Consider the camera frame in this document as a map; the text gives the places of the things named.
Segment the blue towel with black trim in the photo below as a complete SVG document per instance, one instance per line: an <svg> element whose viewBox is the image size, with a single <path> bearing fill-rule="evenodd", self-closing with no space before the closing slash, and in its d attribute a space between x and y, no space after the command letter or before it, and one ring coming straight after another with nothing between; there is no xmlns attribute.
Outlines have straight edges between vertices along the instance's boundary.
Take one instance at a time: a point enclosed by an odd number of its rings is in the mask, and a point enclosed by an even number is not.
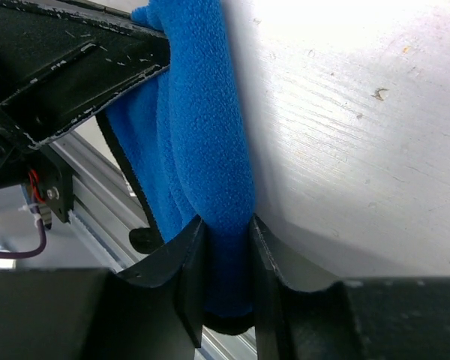
<svg viewBox="0 0 450 360"><path fill-rule="evenodd" d="M107 108L103 135L165 242L203 219L204 323L239 335L254 324L255 190L221 3L150 1L131 18L167 36L170 66Z"/></svg>

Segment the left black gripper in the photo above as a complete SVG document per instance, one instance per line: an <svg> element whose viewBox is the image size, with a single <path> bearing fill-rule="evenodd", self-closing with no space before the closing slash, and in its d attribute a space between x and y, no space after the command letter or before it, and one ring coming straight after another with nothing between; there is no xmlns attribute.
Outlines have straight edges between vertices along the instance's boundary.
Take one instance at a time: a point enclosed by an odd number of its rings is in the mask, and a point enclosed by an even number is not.
<svg viewBox="0 0 450 360"><path fill-rule="evenodd" d="M0 189L22 150L72 131L170 65L159 31L90 1L0 1Z"/></svg>

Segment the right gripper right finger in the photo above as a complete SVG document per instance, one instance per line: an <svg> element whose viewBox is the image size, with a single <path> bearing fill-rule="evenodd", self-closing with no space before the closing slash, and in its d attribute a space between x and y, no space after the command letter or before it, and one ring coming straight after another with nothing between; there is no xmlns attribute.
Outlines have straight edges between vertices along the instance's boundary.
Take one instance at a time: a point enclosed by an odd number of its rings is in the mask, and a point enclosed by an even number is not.
<svg viewBox="0 0 450 360"><path fill-rule="evenodd" d="M345 286L309 291L285 276L272 252L276 235L249 223L253 316L259 359L362 359Z"/></svg>

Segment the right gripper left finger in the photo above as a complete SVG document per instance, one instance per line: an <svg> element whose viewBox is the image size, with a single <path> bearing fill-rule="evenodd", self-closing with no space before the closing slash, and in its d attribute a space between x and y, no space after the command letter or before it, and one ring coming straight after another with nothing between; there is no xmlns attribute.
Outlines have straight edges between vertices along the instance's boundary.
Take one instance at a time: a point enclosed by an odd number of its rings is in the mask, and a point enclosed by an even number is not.
<svg viewBox="0 0 450 360"><path fill-rule="evenodd" d="M206 225L196 216L171 241L118 273L126 349L196 349L203 326Z"/></svg>

